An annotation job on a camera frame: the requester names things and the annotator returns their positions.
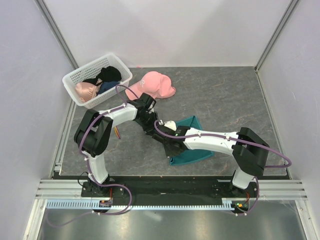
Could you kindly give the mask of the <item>teal satin napkin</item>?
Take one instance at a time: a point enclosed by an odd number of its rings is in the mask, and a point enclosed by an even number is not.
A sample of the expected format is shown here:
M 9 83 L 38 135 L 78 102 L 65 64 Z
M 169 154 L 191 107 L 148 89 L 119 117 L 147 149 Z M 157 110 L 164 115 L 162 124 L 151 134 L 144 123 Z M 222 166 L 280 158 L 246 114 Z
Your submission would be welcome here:
M 200 124 L 199 119 L 196 116 L 190 116 L 185 119 L 179 120 L 175 122 L 176 127 L 184 126 L 191 127 L 198 130 L 202 130 L 202 126 Z M 170 158 L 169 164 L 171 166 L 180 166 L 186 164 L 196 163 L 202 160 L 206 160 L 210 157 L 213 157 L 215 153 L 209 150 L 203 149 L 187 149 L 184 152 Z

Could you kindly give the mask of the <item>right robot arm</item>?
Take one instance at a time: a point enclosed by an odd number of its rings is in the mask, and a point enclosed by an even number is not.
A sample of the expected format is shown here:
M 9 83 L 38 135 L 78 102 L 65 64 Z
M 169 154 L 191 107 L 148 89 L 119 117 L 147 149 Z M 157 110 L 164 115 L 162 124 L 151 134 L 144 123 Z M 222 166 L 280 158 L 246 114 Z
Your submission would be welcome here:
M 269 145 L 247 127 L 225 133 L 185 126 L 173 130 L 161 120 L 156 120 L 154 128 L 156 134 L 163 137 L 163 144 L 171 157 L 186 150 L 206 150 L 232 156 L 238 168 L 229 184 L 229 191 L 235 197 L 242 196 L 250 182 L 264 174 Z

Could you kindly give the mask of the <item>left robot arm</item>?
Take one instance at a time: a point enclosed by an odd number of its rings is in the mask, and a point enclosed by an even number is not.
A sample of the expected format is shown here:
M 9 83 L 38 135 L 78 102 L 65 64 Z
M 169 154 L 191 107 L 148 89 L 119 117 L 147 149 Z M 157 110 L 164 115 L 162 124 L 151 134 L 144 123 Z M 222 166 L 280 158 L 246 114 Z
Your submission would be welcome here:
M 84 156 L 88 168 L 88 176 L 93 181 L 92 191 L 99 197 L 106 196 L 110 185 L 106 180 L 104 152 L 109 144 L 112 129 L 125 122 L 134 121 L 142 127 L 146 135 L 155 133 L 154 122 L 158 114 L 154 111 L 156 100 L 143 93 L 140 98 L 108 110 L 96 111 L 89 109 L 82 118 L 74 135 L 74 142 Z

